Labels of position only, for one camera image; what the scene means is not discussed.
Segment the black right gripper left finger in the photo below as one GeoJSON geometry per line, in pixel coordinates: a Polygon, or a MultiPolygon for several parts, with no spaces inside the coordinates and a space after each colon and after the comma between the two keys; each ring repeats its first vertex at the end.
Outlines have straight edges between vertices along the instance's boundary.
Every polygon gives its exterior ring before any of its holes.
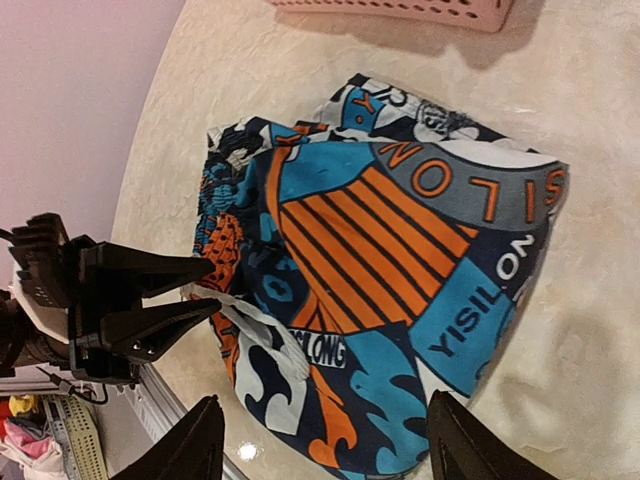
{"type": "Polygon", "coordinates": [[[221,479],[224,433],[218,397],[203,397],[156,445],[113,479],[221,479]]]}

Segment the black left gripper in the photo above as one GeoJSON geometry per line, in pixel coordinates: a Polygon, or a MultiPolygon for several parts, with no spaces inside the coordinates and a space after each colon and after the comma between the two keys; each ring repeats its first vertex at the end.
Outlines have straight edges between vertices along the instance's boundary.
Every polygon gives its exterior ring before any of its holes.
{"type": "Polygon", "coordinates": [[[71,240],[67,252],[73,287],[69,362],[79,380],[136,384],[136,363],[158,360],[220,310],[213,298],[142,308],[142,298],[213,273],[215,265],[206,258],[164,256],[89,237],[71,240]]]}

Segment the orange patterned garment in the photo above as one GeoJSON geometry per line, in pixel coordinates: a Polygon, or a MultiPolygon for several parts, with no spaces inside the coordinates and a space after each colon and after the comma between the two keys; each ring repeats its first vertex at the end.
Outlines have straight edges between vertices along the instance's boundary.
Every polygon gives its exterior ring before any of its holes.
{"type": "Polygon", "coordinates": [[[311,121],[208,131],[185,289],[243,407],[338,479],[427,456],[436,390],[472,397],[540,268],[566,163],[356,75],[311,121]]]}

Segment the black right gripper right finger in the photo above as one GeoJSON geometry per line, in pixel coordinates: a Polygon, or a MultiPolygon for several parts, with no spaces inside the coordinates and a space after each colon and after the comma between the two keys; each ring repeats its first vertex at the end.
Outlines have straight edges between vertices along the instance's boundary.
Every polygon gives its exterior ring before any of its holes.
{"type": "Polygon", "coordinates": [[[435,391],[427,409],[429,457],[436,479],[543,479],[450,393],[435,391]]]}

